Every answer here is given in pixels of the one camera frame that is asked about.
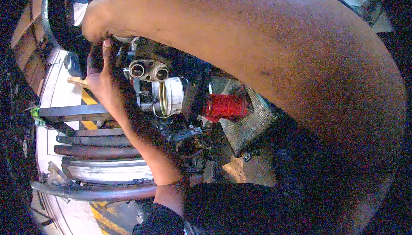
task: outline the metal mesh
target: metal mesh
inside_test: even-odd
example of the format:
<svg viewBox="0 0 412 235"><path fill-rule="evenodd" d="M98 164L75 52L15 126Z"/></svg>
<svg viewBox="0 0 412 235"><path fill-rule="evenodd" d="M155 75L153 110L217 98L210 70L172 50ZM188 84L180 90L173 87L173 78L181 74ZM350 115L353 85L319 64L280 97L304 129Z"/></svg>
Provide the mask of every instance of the metal mesh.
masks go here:
<svg viewBox="0 0 412 235"><path fill-rule="evenodd" d="M222 94L231 94L237 87L239 87L239 82L231 80ZM259 138L279 118L279 113L262 102L253 89L246 87L246 90L252 101L254 112L236 123L225 119L219 121L232 146L235 157L240 157L245 147Z"/></svg>

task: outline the red cylinder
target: red cylinder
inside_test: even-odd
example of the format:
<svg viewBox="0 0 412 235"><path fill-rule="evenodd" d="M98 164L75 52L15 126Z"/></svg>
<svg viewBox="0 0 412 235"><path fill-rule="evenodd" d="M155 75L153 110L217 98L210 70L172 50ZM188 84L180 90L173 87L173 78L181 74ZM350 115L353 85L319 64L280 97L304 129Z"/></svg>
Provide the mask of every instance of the red cylinder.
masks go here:
<svg viewBox="0 0 412 235"><path fill-rule="evenodd" d="M249 115L248 102L233 94L208 94L203 117L216 123L219 119L238 121Z"/></svg>

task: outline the fingernail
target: fingernail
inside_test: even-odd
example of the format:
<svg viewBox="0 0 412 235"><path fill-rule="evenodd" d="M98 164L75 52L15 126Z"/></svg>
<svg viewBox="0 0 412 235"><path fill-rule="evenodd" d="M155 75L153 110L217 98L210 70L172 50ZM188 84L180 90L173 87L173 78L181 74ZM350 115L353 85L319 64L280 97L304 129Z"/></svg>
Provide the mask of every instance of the fingernail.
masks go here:
<svg viewBox="0 0 412 235"><path fill-rule="evenodd" d="M105 40L105 41L103 41L103 45L104 45L105 47L109 47L109 46L112 45L112 41L111 41L110 39Z"/></svg>

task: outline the rusty pipe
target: rusty pipe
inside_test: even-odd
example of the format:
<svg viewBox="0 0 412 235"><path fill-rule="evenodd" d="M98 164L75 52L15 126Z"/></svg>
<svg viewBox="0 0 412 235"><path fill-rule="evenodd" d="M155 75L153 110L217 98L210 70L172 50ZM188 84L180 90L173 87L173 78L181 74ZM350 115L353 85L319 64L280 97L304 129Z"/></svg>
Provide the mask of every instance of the rusty pipe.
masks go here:
<svg viewBox="0 0 412 235"><path fill-rule="evenodd" d="M73 156L81 159L118 159L141 157L133 147L103 147L103 146L64 146L55 145L54 152L58 155Z"/></svg>
<svg viewBox="0 0 412 235"><path fill-rule="evenodd" d="M154 197L155 184L139 184L131 186L54 186L37 181L31 182L34 190L57 197L65 197L76 201L120 202L140 200Z"/></svg>

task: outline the hand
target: hand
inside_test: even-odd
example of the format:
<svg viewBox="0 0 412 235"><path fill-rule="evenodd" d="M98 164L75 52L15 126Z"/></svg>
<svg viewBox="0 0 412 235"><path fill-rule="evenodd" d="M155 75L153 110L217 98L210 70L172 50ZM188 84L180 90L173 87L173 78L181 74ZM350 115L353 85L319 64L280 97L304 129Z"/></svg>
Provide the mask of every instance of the hand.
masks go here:
<svg viewBox="0 0 412 235"><path fill-rule="evenodd" d="M127 82L121 67L116 66L116 52L120 44L112 46L105 40L93 45L87 59L87 84L96 98L117 120L127 121L127 114L137 109L137 98L133 87Z"/></svg>

